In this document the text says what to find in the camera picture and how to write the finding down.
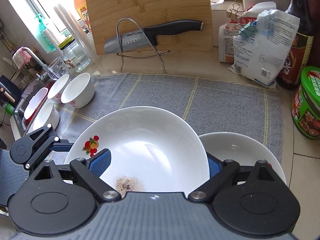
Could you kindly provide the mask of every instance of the cable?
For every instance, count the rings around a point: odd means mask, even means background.
[[[4,112],[3,119],[2,119],[2,121],[0,122],[0,127],[2,127],[3,124],[6,125],[6,126],[11,126],[10,124],[6,124],[6,123],[4,122],[4,117],[5,117],[5,114],[6,114],[6,113],[7,113],[7,112]]]

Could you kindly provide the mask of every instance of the black knife handle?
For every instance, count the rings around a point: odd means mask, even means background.
[[[157,46],[156,35],[177,35],[188,31],[201,31],[202,21],[197,20],[177,20],[143,28],[148,39],[153,46]]]

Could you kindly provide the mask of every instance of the countertop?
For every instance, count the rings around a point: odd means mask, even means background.
[[[152,51],[131,52],[131,56],[145,57]],[[198,76],[216,80],[250,84],[251,81],[228,70],[230,64],[219,62],[218,48],[212,53],[171,51],[163,56],[166,73]],[[101,56],[98,63],[89,65],[83,72],[91,75],[118,73],[121,58],[112,54]],[[124,59],[123,72],[162,73],[157,57],[150,59]],[[312,240],[320,234],[320,140],[303,136],[291,118],[291,101],[295,92],[277,88],[280,92],[283,116],[283,147],[281,166],[290,190],[300,202],[301,214],[293,231],[298,239]],[[14,119],[10,119],[15,139],[20,138]]]

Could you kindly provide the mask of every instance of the jar lid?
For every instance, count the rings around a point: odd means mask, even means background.
[[[320,106],[320,68],[305,67],[301,73],[301,84],[308,96]]]
[[[75,39],[72,37],[72,35],[69,35],[63,42],[59,44],[59,48],[61,50],[65,49],[67,46],[69,46]]]

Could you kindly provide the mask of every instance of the orange bottle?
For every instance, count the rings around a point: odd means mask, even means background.
[[[84,24],[87,27],[88,31],[91,32],[88,8],[85,0],[73,0],[73,1],[75,4],[76,11],[78,12],[81,19],[84,21]]]

